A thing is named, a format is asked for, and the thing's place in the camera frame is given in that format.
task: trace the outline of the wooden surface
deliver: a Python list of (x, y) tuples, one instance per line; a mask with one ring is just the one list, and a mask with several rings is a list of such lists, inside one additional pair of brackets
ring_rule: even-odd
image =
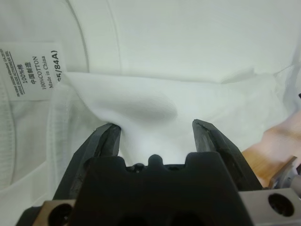
[(260, 143), (243, 152), (243, 156), (263, 186), (292, 156), (301, 163), (301, 111), (285, 122), (267, 130)]

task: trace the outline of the screw hole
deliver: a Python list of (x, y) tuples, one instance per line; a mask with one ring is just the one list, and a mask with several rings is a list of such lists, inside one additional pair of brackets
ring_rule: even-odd
[(294, 213), (292, 202), (281, 194), (271, 194), (269, 204), (275, 212), (282, 216), (290, 217)]
[(48, 217), (49, 226), (65, 226), (68, 223), (69, 215), (72, 212), (72, 206), (69, 204), (61, 204), (55, 207)]

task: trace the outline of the white cloth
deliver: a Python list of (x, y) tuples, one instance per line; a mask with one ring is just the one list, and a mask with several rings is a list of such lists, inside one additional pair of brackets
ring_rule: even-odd
[[(285, 91), (292, 68), (276, 79), (271, 74), (300, 61), (297, 0), (0, 0), (0, 5), (0, 41), (59, 42), (69, 72), (89, 68), (95, 74), (178, 80), (70, 73), (53, 94), (48, 126), (48, 101), (12, 102), (0, 83), (4, 226), (51, 198), (72, 153), (106, 121), (123, 129), (120, 147), (127, 164), (145, 162), (153, 153), (175, 163), (194, 150), (194, 118), (213, 122), (243, 150), (295, 106), (283, 106), (284, 98), (296, 94)], [(234, 74), (239, 76), (230, 80)]]
[[(1, 0), (0, 42), (59, 42), (68, 71), (87, 71), (76, 19), (64, 0)], [(0, 74), (0, 219), (15, 225), (22, 212), (51, 199), (46, 127), (49, 100), (10, 101)]]

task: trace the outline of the garment care label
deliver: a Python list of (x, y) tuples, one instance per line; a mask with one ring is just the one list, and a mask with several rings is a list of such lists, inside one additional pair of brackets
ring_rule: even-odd
[(47, 100), (66, 71), (57, 43), (1, 43), (0, 76), (10, 100)]

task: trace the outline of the white t-shirt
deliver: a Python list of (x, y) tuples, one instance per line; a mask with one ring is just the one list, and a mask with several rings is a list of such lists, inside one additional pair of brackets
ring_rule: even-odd
[(2, 224), (51, 199), (73, 152), (107, 121), (124, 131), (128, 164), (152, 153), (184, 161), (194, 118), (241, 150), (257, 142), (298, 107), (300, 10), (296, 0), (0, 0), (0, 42), (57, 42), (75, 72), (51, 104), (12, 101), (0, 80)]

